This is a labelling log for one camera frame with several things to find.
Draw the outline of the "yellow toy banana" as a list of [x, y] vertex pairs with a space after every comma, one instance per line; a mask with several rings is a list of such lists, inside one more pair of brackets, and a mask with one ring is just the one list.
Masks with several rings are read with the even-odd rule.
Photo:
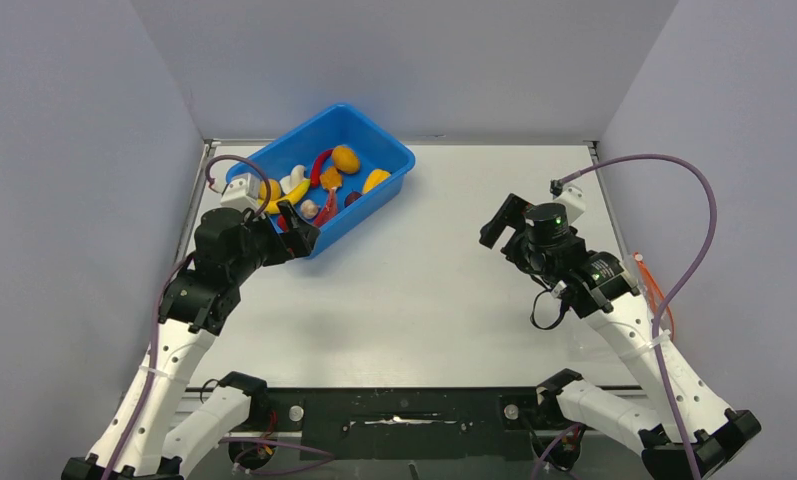
[[279, 197], [276, 200], [266, 200], [264, 198], [260, 198], [260, 206], [263, 208], [263, 211], [270, 215], [279, 215], [280, 214], [280, 207], [279, 205], [283, 202], [289, 203], [292, 206], [295, 206], [298, 202], [300, 202], [305, 195], [310, 190], [311, 180], [305, 179], [299, 185], [297, 185], [290, 193]]

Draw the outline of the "yellow-orange toy ball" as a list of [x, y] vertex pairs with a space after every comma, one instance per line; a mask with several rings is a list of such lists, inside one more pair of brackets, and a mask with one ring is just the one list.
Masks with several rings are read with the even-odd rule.
[[260, 200], [274, 201], [283, 196], [283, 190], [277, 180], [269, 179], [260, 183], [258, 194]]

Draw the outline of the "red toy chili pepper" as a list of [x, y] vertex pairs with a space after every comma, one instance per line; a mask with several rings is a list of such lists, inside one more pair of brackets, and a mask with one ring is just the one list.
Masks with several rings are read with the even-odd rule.
[[333, 153], [333, 149], [327, 149], [320, 153], [312, 164], [312, 168], [310, 170], [310, 186], [312, 188], [316, 188], [320, 186], [320, 177], [322, 173], [322, 168], [325, 162], [331, 157]]

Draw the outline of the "clear zip bag orange zipper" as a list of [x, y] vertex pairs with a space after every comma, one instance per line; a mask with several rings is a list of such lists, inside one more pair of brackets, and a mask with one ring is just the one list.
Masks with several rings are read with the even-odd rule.
[[[644, 257], [639, 252], [634, 252], [632, 254], [632, 259], [634, 260], [635, 265], [638, 269], [639, 278], [644, 287], [645, 296], [649, 304], [649, 308], [653, 313], [656, 313], [659, 308], [659, 305], [665, 299], [665, 295], [662, 289], [659, 287], [658, 283], [656, 282], [654, 276], [651, 274], [649, 268], [647, 267], [644, 261]], [[666, 307], [665, 312], [661, 316], [660, 323], [661, 327], [669, 332], [670, 339], [674, 340], [676, 325], [670, 307]]]

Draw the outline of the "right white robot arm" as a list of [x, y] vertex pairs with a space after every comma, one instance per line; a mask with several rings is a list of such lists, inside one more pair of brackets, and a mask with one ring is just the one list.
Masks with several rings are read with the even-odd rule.
[[560, 202], [531, 204], [510, 194], [480, 230], [492, 248], [504, 231], [505, 259], [557, 299], [551, 331], [573, 313], [601, 336], [647, 396], [642, 407], [571, 369], [536, 388], [546, 425], [591, 427], [638, 454], [654, 479], [708, 479], [761, 431], [752, 412], [735, 410], [694, 371], [655, 318], [637, 280], [613, 254], [587, 248]]

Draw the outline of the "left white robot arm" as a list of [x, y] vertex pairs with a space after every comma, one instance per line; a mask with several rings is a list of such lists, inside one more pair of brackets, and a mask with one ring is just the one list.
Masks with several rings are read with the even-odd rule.
[[104, 434], [88, 454], [68, 460], [64, 479], [185, 479], [231, 430], [268, 419], [264, 380], [230, 372], [178, 425], [180, 401], [204, 355], [259, 268], [309, 256], [320, 235], [288, 201], [279, 204], [286, 230], [265, 213], [219, 207], [194, 232], [194, 250], [166, 284], [151, 340]]

